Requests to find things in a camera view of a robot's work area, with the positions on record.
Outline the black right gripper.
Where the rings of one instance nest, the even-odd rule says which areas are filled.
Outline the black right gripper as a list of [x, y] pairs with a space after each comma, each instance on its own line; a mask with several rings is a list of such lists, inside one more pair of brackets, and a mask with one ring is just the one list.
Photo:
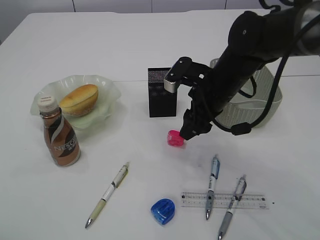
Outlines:
[[179, 136], [184, 140], [207, 134], [212, 129], [212, 110], [209, 107], [213, 90], [209, 75], [211, 70], [205, 64], [192, 62], [184, 76], [183, 83], [191, 87], [188, 92], [190, 108], [183, 115], [183, 125], [179, 131]]

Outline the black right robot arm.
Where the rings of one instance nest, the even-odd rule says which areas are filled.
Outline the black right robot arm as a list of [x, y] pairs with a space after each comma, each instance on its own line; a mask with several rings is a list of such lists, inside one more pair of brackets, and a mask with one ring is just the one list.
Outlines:
[[[190, 87], [190, 108], [183, 115], [180, 136], [189, 140], [208, 133], [212, 126], [235, 136], [251, 132], [271, 109], [277, 87], [290, 57], [316, 56], [320, 53], [320, 3], [315, 0], [284, 1], [287, 9], [270, 6], [264, 16], [245, 11], [232, 24], [227, 47], [214, 67], [181, 57], [164, 78], [164, 88], [177, 91]], [[280, 60], [271, 90], [261, 115], [253, 122], [226, 127], [217, 116], [243, 85], [254, 80], [254, 73], [268, 63]]]

